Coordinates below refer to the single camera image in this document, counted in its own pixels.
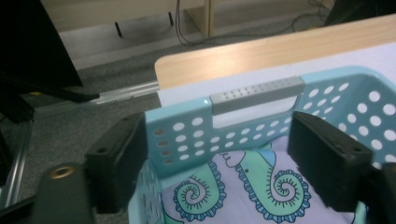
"black cable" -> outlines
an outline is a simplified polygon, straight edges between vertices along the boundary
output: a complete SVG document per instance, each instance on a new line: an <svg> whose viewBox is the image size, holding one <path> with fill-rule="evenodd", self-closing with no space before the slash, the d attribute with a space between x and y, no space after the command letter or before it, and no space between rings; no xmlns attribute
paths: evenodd
<svg viewBox="0 0 396 224"><path fill-rule="evenodd" d="M295 28L294 25L295 23L305 17L319 17L322 21L326 20L326 16L321 14L321 10L323 8L325 8L325 6L323 5L323 0L321 0L321 2L318 2L318 0L307 0L308 4L314 7L318 7L318 12L317 13L312 13L312 14L301 14L298 17L296 17L290 25L288 25L287 27L285 27L284 29L277 31L277 32L273 32L271 34L265 34L265 35L219 35L216 37L210 37L210 38L206 38L202 41L199 42L193 42L188 40L181 32L180 29L180 0L177 0L177 10L176 10L176 32L177 32L177 38L179 40L179 42L183 45L183 46L197 46L197 45L202 45L202 44L207 44L207 45L220 45L220 44L215 44L215 43L209 43L209 41L213 41L216 39L224 39L224 38L237 38L237 37L265 37L265 36L272 36L272 35L280 35L283 34L284 32L288 31L290 28L292 29L292 31L295 33Z"/></svg>

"fabric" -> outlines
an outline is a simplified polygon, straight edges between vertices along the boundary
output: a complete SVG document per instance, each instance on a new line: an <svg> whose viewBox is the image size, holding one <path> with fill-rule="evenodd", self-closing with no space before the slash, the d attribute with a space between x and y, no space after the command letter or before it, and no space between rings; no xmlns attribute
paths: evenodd
<svg viewBox="0 0 396 224"><path fill-rule="evenodd" d="M298 173L287 142L284 137L271 150L219 153L164 189L166 223L351 223L353 214L327 208Z"/></svg>

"gray carpet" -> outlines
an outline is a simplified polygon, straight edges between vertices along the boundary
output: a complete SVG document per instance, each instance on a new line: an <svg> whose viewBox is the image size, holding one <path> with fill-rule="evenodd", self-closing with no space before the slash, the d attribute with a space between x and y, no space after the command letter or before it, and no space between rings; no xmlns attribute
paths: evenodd
<svg viewBox="0 0 396 224"><path fill-rule="evenodd" d="M119 62L84 69L78 72L85 88L74 88L74 90L104 92L153 81L156 80L154 64L164 55L241 42L274 35L275 33L277 35L290 33L291 29L278 33L278 31L288 27L290 23L291 21L282 21L230 34L233 37L215 38L193 47L180 45ZM323 22L318 17L306 17L296 22L295 29L298 31L306 30L322 24ZM60 101L48 96L33 97L27 95L25 97L35 107L50 105ZM146 111L159 106L157 95L151 94L112 105L97 106L89 110L80 110L36 120L21 183L20 199L35 194L41 174L51 166L67 161L84 162L84 153L119 119L135 112ZM2 130L7 131L8 126L4 127L2 125ZM97 223L128 222L127 214L125 213L96 216L96 221Z"/></svg>

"gray basket handle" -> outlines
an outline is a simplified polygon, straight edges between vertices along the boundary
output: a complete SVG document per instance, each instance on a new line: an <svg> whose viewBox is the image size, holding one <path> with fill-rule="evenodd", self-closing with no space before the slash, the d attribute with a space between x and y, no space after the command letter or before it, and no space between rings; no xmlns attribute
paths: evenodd
<svg viewBox="0 0 396 224"><path fill-rule="evenodd" d="M232 91L210 95L213 115L224 114L253 105L261 105L301 94L304 82L299 77L289 77L265 82Z"/></svg>

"laundry basket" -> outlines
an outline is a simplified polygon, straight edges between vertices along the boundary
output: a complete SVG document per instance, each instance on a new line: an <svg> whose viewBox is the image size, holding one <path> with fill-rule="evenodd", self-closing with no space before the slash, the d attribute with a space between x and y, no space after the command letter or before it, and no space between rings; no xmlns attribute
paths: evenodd
<svg viewBox="0 0 396 224"><path fill-rule="evenodd" d="M164 223L162 189L191 175L216 153L260 147L288 135L293 111L325 119L372 149L375 167L396 161L395 104L393 83L354 66L150 110L146 112L148 160L129 203L130 223ZM261 105L260 118L214 125L218 116L251 105Z"/></svg>

